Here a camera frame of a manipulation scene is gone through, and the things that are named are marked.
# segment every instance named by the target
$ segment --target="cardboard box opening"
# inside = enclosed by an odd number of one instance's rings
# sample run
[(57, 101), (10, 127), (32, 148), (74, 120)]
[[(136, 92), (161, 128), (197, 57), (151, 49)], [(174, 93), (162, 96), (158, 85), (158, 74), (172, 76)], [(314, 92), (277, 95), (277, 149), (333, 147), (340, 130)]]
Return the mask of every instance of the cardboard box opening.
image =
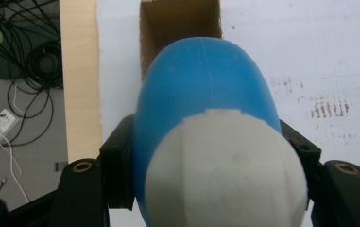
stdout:
[(219, 0), (143, 0), (140, 17), (142, 79), (169, 44), (189, 37), (222, 38)]

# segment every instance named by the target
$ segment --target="white cap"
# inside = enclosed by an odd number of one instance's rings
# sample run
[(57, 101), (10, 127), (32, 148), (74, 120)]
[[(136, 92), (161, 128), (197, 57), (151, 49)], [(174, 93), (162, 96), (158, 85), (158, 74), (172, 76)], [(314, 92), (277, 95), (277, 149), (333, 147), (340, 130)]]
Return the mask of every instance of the white cap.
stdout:
[(184, 119), (157, 147), (145, 187), (153, 227), (300, 226), (306, 194), (289, 143), (237, 110)]

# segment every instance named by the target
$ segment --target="blue egg-shaped object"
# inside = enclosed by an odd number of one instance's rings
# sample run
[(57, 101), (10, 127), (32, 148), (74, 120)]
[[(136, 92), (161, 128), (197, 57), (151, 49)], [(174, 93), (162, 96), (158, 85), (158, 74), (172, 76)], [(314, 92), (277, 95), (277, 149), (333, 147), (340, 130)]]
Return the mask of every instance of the blue egg-shaped object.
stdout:
[(281, 131), (265, 79), (238, 45), (199, 37), (170, 44), (147, 71), (134, 120), (133, 179), (146, 224), (145, 180), (153, 152), (183, 118), (206, 109), (238, 109)]

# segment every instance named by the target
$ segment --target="gray floor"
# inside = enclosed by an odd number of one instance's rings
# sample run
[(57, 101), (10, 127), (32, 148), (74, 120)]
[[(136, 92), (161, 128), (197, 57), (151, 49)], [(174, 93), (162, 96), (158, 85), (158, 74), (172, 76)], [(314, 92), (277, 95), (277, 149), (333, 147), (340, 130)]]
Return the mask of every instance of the gray floor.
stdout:
[[(0, 112), (9, 108), (7, 103), (9, 86), (9, 81), (0, 80)], [(50, 95), (53, 98), (55, 111), (48, 131), (39, 140), (29, 145), (13, 148), (14, 157), (22, 169), (22, 175), (19, 176), (16, 166), (14, 166), (14, 172), (31, 201), (57, 188), (61, 172), (55, 170), (55, 163), (67, 162), (63, 90), (51, 90)], [(32, 97), (18, 91), (16, 106), (24, 110)], [(34, 103), (32, 112), (39, 110), (44, 101), (45, 94)], [(22, 133), (16, 143), (24, 143), (40, 134), (46, 127), (50, 114), (49, 103), (38, 117), (25, 121)], [(11, 138), (18, 131), (19, 126), (20, 123), (17, 123), (7, 134), (7, 138)], [(25, 204), (26, 200), (11, 177), (9, 162), (9, 155), (0, 149), (0, 185), (1, 181), (6, 179), (5, 185), (0, 191), (0, 199), (6, 202), (9, 210), (12, 210)]]

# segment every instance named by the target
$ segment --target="white cable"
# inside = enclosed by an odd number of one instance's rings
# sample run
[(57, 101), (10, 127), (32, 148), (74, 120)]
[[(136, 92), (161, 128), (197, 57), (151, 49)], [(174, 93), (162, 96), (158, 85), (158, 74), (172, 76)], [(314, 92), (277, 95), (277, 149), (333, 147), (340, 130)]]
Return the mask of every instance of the white cable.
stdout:
[(18, 182), (17, 178), (15, 177), (14, 171), (12, 170), (12, 160), (14, 159), (13, 154), (12, 154), (12, 147), (11, 147), (11, 143), (9, 142), (9, 140), (6, 138), (6, 136), (4, 136), (3, 134), (1, 134), (2, 138), (4, 140), (6, 140), (7, 144), (9, 145), (9, 171), (11, 172), (12, 178), (14, 179), (14, 181), (17, 183), (18, 187), (20, 188), (21, 192), (24, 195), (24, 198), (26, 199), (26, 202), (29, 202), (29, 199), (26, 195), (26, 192), (24, 191), (23, 187), (21, 186), (20, 182)]
[[(2, 148), (9, 155), (9, 151), (3, 145), (0, 144), (0, 148)], [(14, 157), (12, 157), (12, 160), (14, 161), (15, 165), (17, 166), (18, 172), (20, 173), (20, 177), (21, 177), (22, 172), (21, 172), (20, 165), (17, 163), (17, 160)]]
[(17, 107), (17, 105), (15, 104), (15, 100), (17, 99), (17, 84), (14, 82), (14, 107), (15, 109), (17, 109), (17, 111), (19, 111), (21, 114), (24, 114), (23, 111), (21, 111), (20, 108)]

